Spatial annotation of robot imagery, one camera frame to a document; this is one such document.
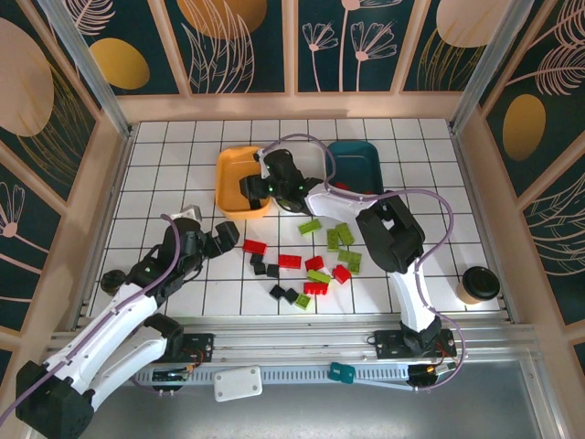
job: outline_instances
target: orange tray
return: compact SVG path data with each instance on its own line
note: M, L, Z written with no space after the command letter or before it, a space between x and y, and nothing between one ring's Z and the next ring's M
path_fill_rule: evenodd
M254 160L258 146L242 146L222 151L218 157L216 204L230 220L253 220L268 213L270 199L261 199L261 208L250 209L250 202L239 192L239 181L259 174L260 164Z

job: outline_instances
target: green lego brick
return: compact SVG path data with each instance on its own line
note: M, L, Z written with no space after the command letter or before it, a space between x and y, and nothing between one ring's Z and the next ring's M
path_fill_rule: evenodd
M339 233L337 229L327 229L327 251L339 252Z
M331 281L331 276L328 276L324 273L319 273L316 270L309 270L307 273L307 279L311 279L315 282L321 282L323 284L329 284Z
M337 256L337 260L340 262L362 262L362 253L358 252L351 252L349 250L340 250L339 256Z
M309 222L305 222L299 226L299 231L302 235L306 235L307 233L313 233L314 231L318 231L321 229L321 222L319 219L313 219Z
M299 294L299 296L296 299L295 304L301 308L306 310L307 306L309 306L309 304L311 303L311 297L309 297L307 294Z
M351 234L349 226L346 223L337 224L335 229L337 230L337 233L339 233L339 238L344 245L351 245L356 242L354 235Z
M361 261L359 262L350 262L347 265L347 270L349 270L349 272L351 274L359 274L359 269L361 268Z

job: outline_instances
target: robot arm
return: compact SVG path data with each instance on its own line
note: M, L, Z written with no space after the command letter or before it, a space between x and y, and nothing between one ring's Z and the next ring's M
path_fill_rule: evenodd
M195 207L174 215L173 221L179 232L179 258L160 284L140 294L174 260L176 240L171 227L163 243L132 268L108 306L69 345L42 365L29 361L17 373L19 396L57 370L16 408L20 420L48 439L79 437L114 390L142 367L164 354L176 356L183 347L183 328L156 310L206 259L233 249L239 232L233 222L226 221L217 225L218 236L204 233Z
M356 224L374 263L394 279L405 343L414 355L420 355L441 331L441 320L420 297L414 262L423 254L425 236L400 197L372 200L342 189L333 192L323 180L304 178L286 149L268 154L260 150L256 158L261 173L239 182L252 208L258 200L273 197L283 209L292 212ZM420 279L422 296L429 304L422 275Z

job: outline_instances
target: gray floor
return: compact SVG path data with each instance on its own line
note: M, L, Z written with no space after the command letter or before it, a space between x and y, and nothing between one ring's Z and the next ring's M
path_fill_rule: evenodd
M174 399L116 391L83 439L541 437L516 363L468 364L431 394L358 384L265 386L256 398L217 403L211 387Z

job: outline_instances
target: white grid tiles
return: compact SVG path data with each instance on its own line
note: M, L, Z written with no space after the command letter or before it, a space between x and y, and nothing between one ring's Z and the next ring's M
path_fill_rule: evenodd
M448 244L433 254L424 266L433 304L441 311L498 310L497 300L474 306L460 302L453 289L463 272L473 265L486 266L484 249L447 125L443 120L330 119L197 121L142 123L122 186L98 280L101 274L118 268L125 272L159 243L166 228L161 213L173 213L183 206L198 205L204 231L224 221L215 206L216 161L219 153L237 145L267 145L292 133L309 133L329 144L335 140L367 140L378 149L387 189L416 187L438 192L455 212L453 235ZM448 223L440 204L422 195L402 197L424 229L425 251L444 235ZM304 261L324 257L329 270L337 254L326 250L325 229L336 221L320 219L323 229L313 236L301 236L299 224L309 220L273 207L262 219L236 221L238 247L206 262L202 274L187 283L163 306L169 316L266 316L399 313L400 306L392 278L379 269L367 254L357 227L351 250L362 253L359 275L345 285L333 285L326 296L317 296L306 311L273 300L268 292L277 283L256 276L250 256L242 252L244 239L262 241L269 248L267 263L277 263L278 254L303 257L302 270L281 269L278 284L303 290ZM88 313L96 316L109 297L98 283Z

